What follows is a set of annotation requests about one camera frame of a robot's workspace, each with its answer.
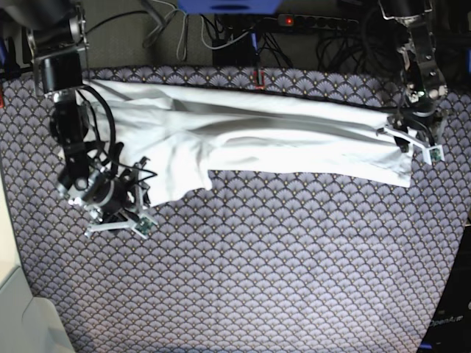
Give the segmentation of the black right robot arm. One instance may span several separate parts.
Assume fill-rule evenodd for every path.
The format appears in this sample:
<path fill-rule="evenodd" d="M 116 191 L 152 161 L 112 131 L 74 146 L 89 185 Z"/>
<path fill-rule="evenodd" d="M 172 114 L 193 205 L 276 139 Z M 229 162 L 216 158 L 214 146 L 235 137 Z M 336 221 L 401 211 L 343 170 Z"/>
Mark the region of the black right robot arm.
<path fill-rule="evenodd" d="M 156 220 L 147 212 L 146 158 L 120 161 L 108 103 L 82 80 L 80 53 L 88 48 L 78 1 L 2 1 L 1 9 L 26 30 L 36 87 L 54 102 L 49 128 L 63 150 L 65 168 L 57 191 L 92 222 L 86 235 L 128 229 L 147 239 Z"/>

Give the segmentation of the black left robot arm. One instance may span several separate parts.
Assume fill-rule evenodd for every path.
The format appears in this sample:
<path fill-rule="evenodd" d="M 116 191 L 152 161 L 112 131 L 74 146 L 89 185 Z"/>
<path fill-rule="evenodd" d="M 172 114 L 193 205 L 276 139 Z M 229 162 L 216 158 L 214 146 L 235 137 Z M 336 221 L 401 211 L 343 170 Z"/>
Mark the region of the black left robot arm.
<path fill-rule="evenodd" d="M 401 151 L 410 146 L 422 151 L 425 163 L 432 165 L 445 159 L 436 136 L 441 118 L 438 105 L 447 95 L 447 83 L 436 61 L 436 44 L 431 28 L 431 1 L 379 1 L 385 20 L 405 28 L 407 40 L 397 47 L 403 60 L 403 99 L 410 104 L 407 113 L 401 108 L 388 117 L 379 133 L 391 135 Z"/>

